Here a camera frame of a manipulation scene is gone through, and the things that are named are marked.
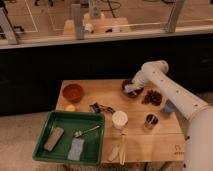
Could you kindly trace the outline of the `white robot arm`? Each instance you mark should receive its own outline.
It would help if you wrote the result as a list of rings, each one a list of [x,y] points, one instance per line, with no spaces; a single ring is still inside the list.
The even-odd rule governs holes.
[[[164,60],[146,62],[133,83],[143,88],[152,82],[189,121],[183,171],[213,171],[213,106],[171,80],[168,70]]]

